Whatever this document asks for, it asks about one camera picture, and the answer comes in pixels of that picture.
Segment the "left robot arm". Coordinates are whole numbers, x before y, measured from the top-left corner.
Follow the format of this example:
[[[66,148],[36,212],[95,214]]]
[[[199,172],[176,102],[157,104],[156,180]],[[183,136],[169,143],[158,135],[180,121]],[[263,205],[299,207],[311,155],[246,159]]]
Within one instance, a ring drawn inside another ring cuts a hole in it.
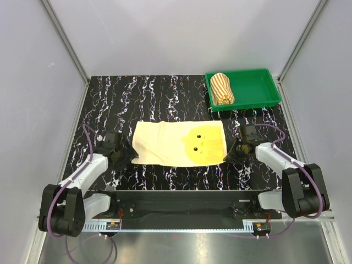
[[[119,205],[111,195],[85,195],[105,171],[121,170],[139,155],[118,132],[107,133],[89,150],[87,159],[69,177],[44,188],[38,218],[40,231],[53,237],[77,237],[87,220],[99,214],[112,218],[118,213]]]

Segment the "orange striped towel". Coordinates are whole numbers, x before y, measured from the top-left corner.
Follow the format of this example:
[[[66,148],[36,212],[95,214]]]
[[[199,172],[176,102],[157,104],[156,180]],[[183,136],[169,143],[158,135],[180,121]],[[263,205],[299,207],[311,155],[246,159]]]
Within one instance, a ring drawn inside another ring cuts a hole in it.
[[[235,102],[230,80],[224,73],[216,73],[210,78],[210,88],[216,106],[231,105]]]

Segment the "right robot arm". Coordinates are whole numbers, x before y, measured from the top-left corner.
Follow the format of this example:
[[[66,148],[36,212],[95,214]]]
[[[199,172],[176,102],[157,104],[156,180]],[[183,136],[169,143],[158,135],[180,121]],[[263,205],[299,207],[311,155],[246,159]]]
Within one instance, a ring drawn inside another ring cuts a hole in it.
[[[256,159],[272,169],[282,180],[279,190],[264,191],[250,204],[250,213],[262,218],[269,210],[285,212],[291,218],[318,218],[330,209],[330,201],[322,169],[315,163],[306,164],[282,151],[277,143],[285,139],[285,133],[273,125],[268,127],[280,133],[272,142],[262,137],[255,124],[240,127],[240,136],[235,140],[224,161],[243,163]]]

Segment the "yellow chick towel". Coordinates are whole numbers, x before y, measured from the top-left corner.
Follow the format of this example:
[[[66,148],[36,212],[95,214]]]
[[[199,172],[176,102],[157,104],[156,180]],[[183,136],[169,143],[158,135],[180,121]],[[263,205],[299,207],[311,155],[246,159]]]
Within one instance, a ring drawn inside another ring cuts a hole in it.
[[[221,121],[138,122],[133,164],[202,167],[223,163],[227,144]]]

